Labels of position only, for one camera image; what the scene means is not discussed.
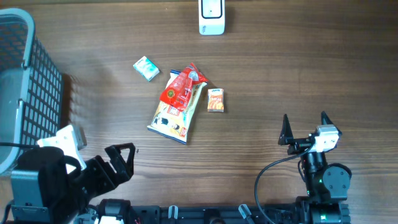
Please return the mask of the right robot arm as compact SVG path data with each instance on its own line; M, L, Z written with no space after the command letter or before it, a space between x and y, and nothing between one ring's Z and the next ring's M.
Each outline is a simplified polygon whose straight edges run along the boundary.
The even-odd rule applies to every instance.
M301 176L306 197L296 198L299 223L350 223L348 198L351 170L339 163L329 164L326 153L335 149L342 132L327 114L321 113L321 124L305 138L295 138L285 114L278 144L287 145L287 154L300 157Z

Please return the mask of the red snack packet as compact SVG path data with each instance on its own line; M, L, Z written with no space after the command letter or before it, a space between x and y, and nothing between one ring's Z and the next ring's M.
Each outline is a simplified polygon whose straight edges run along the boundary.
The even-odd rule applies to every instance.
M182 72L161 93L159 100L184 111L193 96L193 86L207 84L209 80L199 71L194 63L186 66Z

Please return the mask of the teal tissue pack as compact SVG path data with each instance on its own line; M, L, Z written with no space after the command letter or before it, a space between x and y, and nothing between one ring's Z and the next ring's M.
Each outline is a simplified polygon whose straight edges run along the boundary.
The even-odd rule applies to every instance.
M160 73L159 68L146 56L140 58L134 65L134 69L141 74L148 82Z

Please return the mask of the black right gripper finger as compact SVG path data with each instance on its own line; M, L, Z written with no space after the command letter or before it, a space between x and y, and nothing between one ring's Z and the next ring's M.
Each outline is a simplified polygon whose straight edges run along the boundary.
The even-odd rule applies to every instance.
M280 132L278 145L283 146L283 145L290 145L293 143L294 143L294 136L292 134L292 129L290 127L288 116L287 114L285 114L283 117L282 129Z
M330 120L330 118L328 117L328 115L326 114L325 111L321 112L321 123L322 125L332 125L333 122ZM338 135L342 136L343 133L336 127L337 131L338 131Z

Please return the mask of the orange small box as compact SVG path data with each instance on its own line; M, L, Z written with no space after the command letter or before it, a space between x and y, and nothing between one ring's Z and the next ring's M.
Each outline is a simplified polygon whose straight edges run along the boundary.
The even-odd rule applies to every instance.
M208 112L223 112L224 111L224 89L214 88L208 90Z

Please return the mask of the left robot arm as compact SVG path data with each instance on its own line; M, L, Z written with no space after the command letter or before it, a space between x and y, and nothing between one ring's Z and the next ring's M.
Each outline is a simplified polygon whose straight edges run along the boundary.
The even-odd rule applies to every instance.
M116 189L134 174L132 143L105 148L110 160L80 162L54 146L28 146L11 173L13 199L6 206L14 223L70 223L90 200Z

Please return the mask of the cream snack bag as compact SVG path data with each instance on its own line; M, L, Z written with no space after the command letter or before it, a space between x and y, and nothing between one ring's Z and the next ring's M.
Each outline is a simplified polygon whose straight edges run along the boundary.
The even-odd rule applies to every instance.
M207 86L207 83L208 81L204 81L193 85L192 97L184 111L179 111L173 106L160 101L151 124L147 127L148 130L186 144L195 108L200 99L202 89Z

